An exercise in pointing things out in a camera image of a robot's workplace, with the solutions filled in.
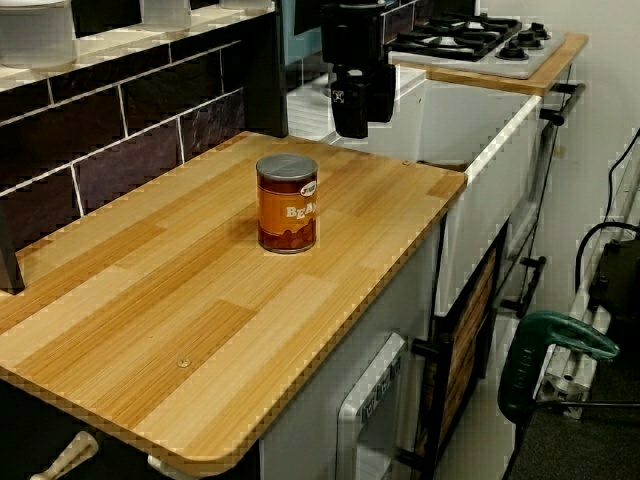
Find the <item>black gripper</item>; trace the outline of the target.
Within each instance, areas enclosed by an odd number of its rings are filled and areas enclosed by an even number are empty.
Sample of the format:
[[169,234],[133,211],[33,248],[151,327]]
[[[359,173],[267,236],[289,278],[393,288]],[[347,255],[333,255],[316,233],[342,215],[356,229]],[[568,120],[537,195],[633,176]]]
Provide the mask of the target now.
[[368,136],[367,91],[370,85],[370,121],[388,123],[394,110],[396,68],[378,66],[369,78],[360,70],[338,64],[375,64],[384,56],[382,13],[384,2],[337,2],[320,8],[322,53],[335,64],[330,84],[337,133],[346,138]]

